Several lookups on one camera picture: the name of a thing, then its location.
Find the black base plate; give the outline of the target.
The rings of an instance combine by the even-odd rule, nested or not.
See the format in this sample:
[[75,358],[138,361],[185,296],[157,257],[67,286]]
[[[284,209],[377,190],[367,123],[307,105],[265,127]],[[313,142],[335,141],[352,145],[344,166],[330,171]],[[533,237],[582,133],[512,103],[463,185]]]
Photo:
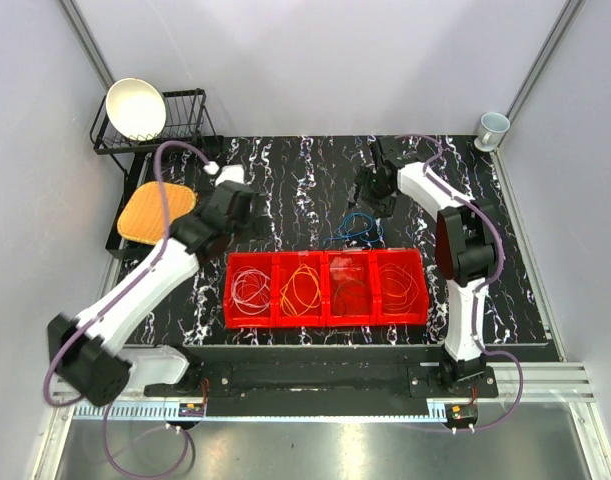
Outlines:
[[499,350],[454,377],[439,346],[205,346],[186,351],[179,383],[149,380],[147,397],[208,396],[215,416],[393,417],[429,399],[501,399]]

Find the white bowl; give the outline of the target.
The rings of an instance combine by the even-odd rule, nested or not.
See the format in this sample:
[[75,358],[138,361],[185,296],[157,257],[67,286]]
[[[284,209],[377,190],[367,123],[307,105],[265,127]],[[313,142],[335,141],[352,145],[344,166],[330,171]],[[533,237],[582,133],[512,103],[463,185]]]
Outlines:
[[137,78],[116,81],[107,92],[105,109],[114,128],[133,141],[158,137],[167,118],[162,94],[148,82]]

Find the black marbled mat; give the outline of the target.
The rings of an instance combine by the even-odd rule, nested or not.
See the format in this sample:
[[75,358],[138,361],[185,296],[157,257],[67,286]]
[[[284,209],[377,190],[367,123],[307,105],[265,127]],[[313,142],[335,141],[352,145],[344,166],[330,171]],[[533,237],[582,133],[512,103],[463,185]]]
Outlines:
[[[502,237],[505,264],[485,304],[488,345],[544,345],[548,341],[534,288],[509,216],[506,196],[492,158],[478,152],[465,135],[436,142],[410,138],[404,150],[433,159],[433,170],[459,191],[489,200]],[[334,137],[233,137],[218,158],[240,164],[251,186],[266,194],[273,219],[270,236],[251,244],[254,251],[331,249],[332,232],[363,205],[354,199],[354,175],[372,159],[369,139]],[[391,218],[380,223],[381,243],[411,247],[422,255],[429,293],[422,326],[239,329],[226,327],[222,296],[224,259],[216,259],[172,292],[130,337],[133,345],[418,345],[442,341],[447,331],[448,289],[434,261],[435,224],[407,198],[399,198]]]

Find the aluminium frame rail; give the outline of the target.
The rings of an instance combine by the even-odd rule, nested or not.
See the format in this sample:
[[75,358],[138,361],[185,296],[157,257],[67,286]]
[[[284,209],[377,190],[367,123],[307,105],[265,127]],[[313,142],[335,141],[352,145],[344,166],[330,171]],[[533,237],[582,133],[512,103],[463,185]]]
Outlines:
[[196,397],[147,397],[143,390],[126,390],[113,403],[111,408],[96,407],[81,400],[71,409],[79,418],[99,419],[108,414],[113,420],[169,420],[169,421],[295,421],[295,422],[442,422],[447,409],[455,404],[472,402],[478,406],[492,403],[507,411],[516,399],[535,403],[585,403],[593,399],[593,393],[584,368],[575,363],[530,363],[520,368],[511,363],[500,367],[501,399],[491,400],[472,398],[469,401],[457,399],[429,399],[428,413],[413,416],[393,417],[251,417],[215,416],[210,411],[208,396],[201,393]]

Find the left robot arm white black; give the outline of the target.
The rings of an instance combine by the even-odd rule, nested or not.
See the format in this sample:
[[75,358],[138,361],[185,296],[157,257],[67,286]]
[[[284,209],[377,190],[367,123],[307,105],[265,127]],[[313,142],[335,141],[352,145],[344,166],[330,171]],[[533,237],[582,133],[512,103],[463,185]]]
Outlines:
[[154,347],[129,357],[123,349],[132,332],[173,290],[231,244],[261,239],[270,218],[264,194],[234,180],[216,185],[198,202],[192,190],[167,182],[148,183],[150,194],[133,197],[125,211],[130,227],[157,228],[145,259],[104,297],[73,318],[63,314],[47,326],[49,367],[43,384],[54,399],[51,378],[59,376],[79,399],[105,407],[133,385],[167,384],[181,396],[200,386],[201,372],[177,347]]

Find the orange woven pad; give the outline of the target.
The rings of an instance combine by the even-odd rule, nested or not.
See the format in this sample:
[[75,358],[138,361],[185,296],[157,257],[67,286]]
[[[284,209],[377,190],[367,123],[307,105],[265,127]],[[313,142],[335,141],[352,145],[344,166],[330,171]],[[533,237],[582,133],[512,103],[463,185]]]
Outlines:
[[147,182],[136,189],[118,218],[117,230],[124,239],[153,246],[163,238],[166,226],[194,209],[198,197],[192,189],[167,182],[163,186],[169,219],[164,220],[158,183]]

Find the pale blue mug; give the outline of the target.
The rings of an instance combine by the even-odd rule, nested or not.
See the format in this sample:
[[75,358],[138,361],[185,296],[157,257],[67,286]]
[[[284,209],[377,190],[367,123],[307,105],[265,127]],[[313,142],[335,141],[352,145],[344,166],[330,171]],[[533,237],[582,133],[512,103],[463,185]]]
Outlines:
[[511,122],[505,115],[498,112],[484,113],[479,121],[474,146],[481,152],[495,150],[510,126]]

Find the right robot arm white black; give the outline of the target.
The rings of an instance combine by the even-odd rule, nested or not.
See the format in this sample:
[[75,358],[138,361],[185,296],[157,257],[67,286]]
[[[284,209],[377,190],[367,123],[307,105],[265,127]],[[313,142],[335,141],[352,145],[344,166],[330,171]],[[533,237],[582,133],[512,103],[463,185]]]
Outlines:
[[447,281],[449,301],[439,384],[448,395],[465,394],[485,374],[484,304],[504,263],[493,210],[440,179],[427,162],[362,167],[354,183],[356,196],[378,216],[391,215],[395,196],[402,194],[435,220],[435,263]]

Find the black tray under pad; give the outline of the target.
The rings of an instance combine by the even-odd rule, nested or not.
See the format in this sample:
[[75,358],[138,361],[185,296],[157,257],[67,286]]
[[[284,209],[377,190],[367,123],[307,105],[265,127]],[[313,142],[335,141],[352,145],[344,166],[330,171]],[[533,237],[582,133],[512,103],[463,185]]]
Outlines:
[[[187,186],[197,194],[197,203],[205,198],[211,190],[214,178],[204,172],[205,162],[193,152],[172,147],[163,153],[161,159],[161,181]],[[110,228],[105,244],[106,250],[119,260],[140,259],[146,256],[153,246],[124,239],[117,230],[117,221],[137,188],[143,184],[158,180],[154,172],[154,155],[139,153],[134,156],[132,165],[124,178],[123,194],[119,200],[117,213]]]

